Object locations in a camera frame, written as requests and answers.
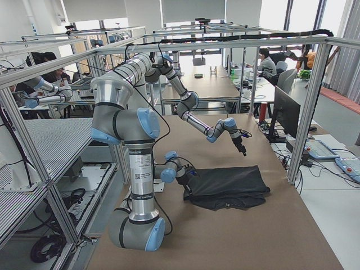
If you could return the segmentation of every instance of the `red cup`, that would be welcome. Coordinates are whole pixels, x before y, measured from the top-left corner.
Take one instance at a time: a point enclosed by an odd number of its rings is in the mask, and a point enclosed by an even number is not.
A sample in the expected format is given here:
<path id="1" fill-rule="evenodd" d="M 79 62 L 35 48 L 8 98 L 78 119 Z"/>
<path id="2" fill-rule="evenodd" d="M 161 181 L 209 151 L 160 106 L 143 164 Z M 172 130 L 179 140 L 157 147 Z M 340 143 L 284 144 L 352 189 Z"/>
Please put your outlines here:
<path id="1" fill-rule="evenodd" d="M 266 115 L 266 108 L 268 106 L 267 102 L 261 102 L 260 105 L 260 115 L 259 115 L 259 121 L 264 121 L 265 120 L 265 115 Z"/>

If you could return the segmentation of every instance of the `glass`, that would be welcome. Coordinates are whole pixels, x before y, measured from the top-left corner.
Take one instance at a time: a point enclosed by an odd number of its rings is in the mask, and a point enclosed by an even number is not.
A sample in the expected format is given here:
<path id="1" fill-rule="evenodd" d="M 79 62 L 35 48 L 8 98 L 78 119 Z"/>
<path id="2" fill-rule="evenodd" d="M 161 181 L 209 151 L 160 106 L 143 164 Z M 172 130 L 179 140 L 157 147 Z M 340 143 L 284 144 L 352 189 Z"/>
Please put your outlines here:
<path id="1" fill-rule="evenodd" d="M 105 28 L 126 28 L 129 27 L 128 18 L 105 19 L 103 21 Z"/>
<path id="2" fill-rule="evenodd" d="M 77 30 L 100 29 L 100 24 L 98 20 L 76 21 L 75 24 Z"/>
<path id="3" fill-rule="evenodd" d="M 318 5 L 319 0 L 295 0 L 290 14 L 289 31 L 313 30 Z"/>
<path id="4" fill-rule="evenodd" d="M 287 0 L 263 1 L 260 11 L 260 27 L 283 30 Z"/>
<path id="5" fill-rule="evenodd" d="M 324 15 L 321 21 L 321 29 L 328 29 L 338 36 L 340 22 L 343 16 L 347 0 L 327 0 Z"/>

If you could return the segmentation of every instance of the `metal mesh shelf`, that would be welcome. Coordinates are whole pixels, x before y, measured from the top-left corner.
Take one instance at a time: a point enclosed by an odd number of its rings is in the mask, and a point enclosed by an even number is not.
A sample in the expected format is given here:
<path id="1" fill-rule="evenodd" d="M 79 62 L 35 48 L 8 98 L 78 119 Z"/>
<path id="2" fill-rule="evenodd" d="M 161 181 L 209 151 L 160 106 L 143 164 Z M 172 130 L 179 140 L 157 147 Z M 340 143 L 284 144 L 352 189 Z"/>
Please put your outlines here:
<path id="1" fill-rule="evenodd" d="M 11 172 L 8 166 L 4 166 L 0 169 L 0 188 L 8 182 L 11 182 Z M 45 186 L 38 187 L 32 193 L 0 192 L 0 248 L 45 198 L 46 193 Z"/>
<path id="2" fill-rule="evenodd" d="M 92 118 L 25 121 L 51 178 L 57 182 L 89 145 Z"/>
<path id="3" fill-rule="evenodd" d="M 27 120 L 25 125 L 50 177 L 57 182 L 89 145 L 92 118 Z M 11 182 L 7 166 L 0 169 L 0 188 Z M 10 239 L 47 194 L 46 185 L 34 192 L 0 192 L 0 248 Z"/>

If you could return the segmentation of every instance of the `brown table surface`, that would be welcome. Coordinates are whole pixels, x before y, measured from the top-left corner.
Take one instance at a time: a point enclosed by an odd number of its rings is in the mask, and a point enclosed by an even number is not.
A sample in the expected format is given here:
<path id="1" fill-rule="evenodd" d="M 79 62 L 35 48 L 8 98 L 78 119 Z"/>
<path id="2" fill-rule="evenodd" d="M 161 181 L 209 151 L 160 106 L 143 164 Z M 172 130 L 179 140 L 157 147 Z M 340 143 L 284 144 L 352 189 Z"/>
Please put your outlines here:
<path id="1" fill-rule="evenodd" d="M 204 77 L 195 79 L 196 73 L 202 73 Z M 196 92 L 200 99 L 239 97 L 238 90 L 222 66 L 217 67 L 217 75 L 210 75 L 209 66 L 194 66 L 190 70 L 185 70 L 181 81 L 189 91 Z M 179 100 L 180 96 L 172 86 L 166 85 L 162 99 Z"/>
<path id="2" fill-rule="evenodd" d="M 171 134 L 155 146 L 157 162 L 176 150 L 200 168 L 258 165 L 271 194 L 263 205 L 248 210 L 206 210 L 183 202 L 183 188 L 166 184 L 156 197 L 170 216 L 174 231 L 156 252 L 115 247 L 107 231 L 96 247 L 88 269 L 342 269 L 254 118 L 231 115 L 239 128 L 253 134 L 244 139 L 247 156 L 237 152 L 228 134 L 210 144 L 177 116 L 165 116 Z M 203 115 L 214 125 L 226 115 Z M 161 124 L 162 133 L 166 132 Z M 124 187 L 118 204 L 125 196 Z"/>

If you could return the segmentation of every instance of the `man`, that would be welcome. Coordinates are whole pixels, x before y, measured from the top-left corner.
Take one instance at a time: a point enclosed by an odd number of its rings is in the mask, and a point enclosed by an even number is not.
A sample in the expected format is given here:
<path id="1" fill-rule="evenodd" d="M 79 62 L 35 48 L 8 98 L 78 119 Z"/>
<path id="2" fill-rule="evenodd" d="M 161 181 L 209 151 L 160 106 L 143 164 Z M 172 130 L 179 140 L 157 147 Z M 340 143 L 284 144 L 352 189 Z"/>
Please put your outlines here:
<path id="1" fill-rule="evenodd" d="M 270 53 L 268 48 L 260 49 L 260 59 L 261 63 L 258 66 L 258 71 L 263 72 L 265 78 L 270 78 L 276 75 L 276 65 L 274 61 L 270 58 Z M 246 64 L 247 68 L 252 68 L 252 65 Z"/>

